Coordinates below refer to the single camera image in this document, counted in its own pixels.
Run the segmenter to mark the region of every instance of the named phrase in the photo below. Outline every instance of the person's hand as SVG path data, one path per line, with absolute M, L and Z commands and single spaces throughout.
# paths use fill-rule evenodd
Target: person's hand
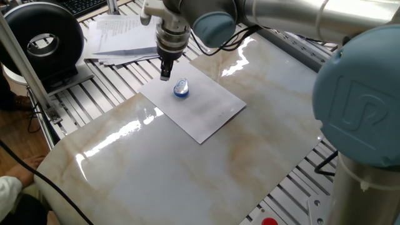
M 39 167 L 39 165 L 42 163 L 44 158 L 45 158 L 45 156 L 33 156 L 30 158 L 24 159 L 24 162 L 28 166 L 32 167 L 33 169 L 37 169 Z M 20 182 L 22 183 L 23 189 L 33 183 L 33 173 L 29 172 L 27 169 L 25 169 L 20 164 L 14 166 L 12 169 L 10 169 L 6 173 L 6 176 L 12 176 L 12 177 L 18 178 L 20 180 Z

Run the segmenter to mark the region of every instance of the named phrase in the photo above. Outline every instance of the small blue object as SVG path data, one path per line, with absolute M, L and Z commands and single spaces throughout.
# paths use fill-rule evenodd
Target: small blue object
M 174 94 L 180 98 L 186 97 L 189 94 L 189 81 L 185 78 L 178 79 L 174 87 Z
M 199 17 L 193 24 L 194 33 L 209 48 L 218 48 L 232 37 L 235 20 L 226 12 L 210 12 Z
M 400 165 L 400 25 L 366 31 L 319 71 L 312 94 L 322 133 L 342 154 Z

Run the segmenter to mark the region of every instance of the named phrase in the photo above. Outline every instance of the white sheet of paper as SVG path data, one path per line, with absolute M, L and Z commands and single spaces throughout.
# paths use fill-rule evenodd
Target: white sheet of paper
M 179 78 L 189 81 L 185 98 L 174 95 Z M 153 79 L 139 91 L 199 144 L 213 135 L 246 103 L 186 62 L 174 65 L 169 81 Z
M 140 16 L 101 16 L 89 23 L 89 53 L 151 49 L 155 40 L 157 19 L 143 26 Z

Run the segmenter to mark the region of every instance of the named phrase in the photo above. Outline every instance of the blue joint cap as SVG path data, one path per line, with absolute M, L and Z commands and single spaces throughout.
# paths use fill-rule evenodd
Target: blue joint cap
M 226 12 L 210 12 L 193 24 L 194 33 L 209 48 L 218 48 L 235 33 L 235 20 Z

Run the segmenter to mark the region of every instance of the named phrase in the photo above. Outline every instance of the marble-patterned table surface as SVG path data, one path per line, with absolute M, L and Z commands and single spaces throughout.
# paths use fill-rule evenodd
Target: marble-patterned table surface
M 202 145 L 137 94 L 39 167 L 95 225 L 238 225 L 318 143 L 317 74 L 261 36 L 192 64 L 247 103 Z M 62 224 L 85 224 L 35 181 Z

